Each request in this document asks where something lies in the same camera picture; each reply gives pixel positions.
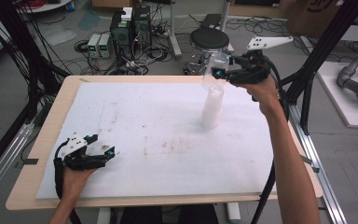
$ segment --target wooden table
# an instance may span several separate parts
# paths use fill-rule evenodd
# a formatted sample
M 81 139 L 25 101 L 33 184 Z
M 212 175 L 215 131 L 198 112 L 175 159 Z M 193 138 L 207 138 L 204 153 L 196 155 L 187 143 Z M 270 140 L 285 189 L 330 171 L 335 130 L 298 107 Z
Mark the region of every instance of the wooden table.
M 52 106 L 48 117 L 38 135 L 28 158 L 39 159 L 36 165 L 24 165 L 21 174 L 7 199 L 8 210 L 31 210 L 55 208 L 59 202 L 55 200 L 38 200 L 35 195 L 39 189 L 40 182 L 48 162 L 48 155 L 53 148 L 60 128 L 66 118 L 68 111 L 76 97 L 78 87 L 83 82 L 138 82 L 138 83 L 197 83 L 201 82 L 200 76 L 145 76 L 145 77 L 99 77 L 99 76 L 72 76 L 67 77 Z M 292 130 L 295 143 L 299 152 L 304 151 Z M 317 197 L 323 192 L 311 167 L 306 164 L 312 184 Z M 129 197 L 129 198 L 98 198 L 80 199 L 77 207 L 106 207 L 106 206 L 130 206 L 130 205 L 153 205 L 153 204 L 189 204 L 189 203 L 227 203 L 241 201 L 257 201 L 256 195 L 226 194 L 226 195 L 186 195 L 186 196 L 157 196 L 157 197 Z

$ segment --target white mount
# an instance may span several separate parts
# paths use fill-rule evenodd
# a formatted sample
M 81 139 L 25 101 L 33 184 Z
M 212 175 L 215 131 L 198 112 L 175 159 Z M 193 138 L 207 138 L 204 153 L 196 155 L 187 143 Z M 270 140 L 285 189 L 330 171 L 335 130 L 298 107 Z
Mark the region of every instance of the white mount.
M 83 139 L 77 133 L 74 133 L 74 136 L 71 137 L 68 141 L 68 144 L 62 148 L 61 156 L 64 158 L 65 156 L 71 154 L 72 152 L 84 147 L 87 145 L 87 141 Z
M 254 36 L 248 45 L 248 49 L 269 49 L 278 45 L 293 41 L 291 36 L 287 37 L 263 37 Z

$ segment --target power supply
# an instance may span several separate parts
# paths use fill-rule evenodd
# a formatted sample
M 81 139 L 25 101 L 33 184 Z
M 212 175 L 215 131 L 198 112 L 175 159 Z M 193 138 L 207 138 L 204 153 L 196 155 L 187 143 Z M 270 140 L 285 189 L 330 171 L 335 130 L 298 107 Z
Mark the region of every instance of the power supply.
M 92 35 L 89 43 L 87 44 L 89 48 L 89 56 L 91 58 L 101 57 L 100 48 L 98 48 L 98 43 L 100 42 L 101 35 Z
M 101 57 L 110 58 L 113 52 L 112 36 L 109 34 L 102 34 L 98 46 L 100 47 Z

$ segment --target black stool seat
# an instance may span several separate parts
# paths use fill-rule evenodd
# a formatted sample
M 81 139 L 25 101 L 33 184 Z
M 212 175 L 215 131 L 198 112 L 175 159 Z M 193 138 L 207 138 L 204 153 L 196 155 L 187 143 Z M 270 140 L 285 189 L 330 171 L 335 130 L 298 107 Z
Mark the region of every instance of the black stool seat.
M 199 28 L 190 35 L 190 42 L 201 49 L 223 49 L 229 44 L 228 36 L 214 28 Z

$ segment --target white paper sheet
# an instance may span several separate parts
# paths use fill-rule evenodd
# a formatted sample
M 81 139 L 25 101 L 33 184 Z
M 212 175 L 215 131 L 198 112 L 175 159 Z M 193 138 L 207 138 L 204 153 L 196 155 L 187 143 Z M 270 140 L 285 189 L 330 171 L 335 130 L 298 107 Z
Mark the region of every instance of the white paper sheet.
M 38 199 L 56 198 L 53 157 L 73 132 L 97 133 L 91 154 L 117 155 L 95 172 L 82 197 L 255 193 L 272 162 L 258 103 L 226 85 L 220 124 L 202 130 L 207 91 L 186 83 L 83 83 L 51 150 Z

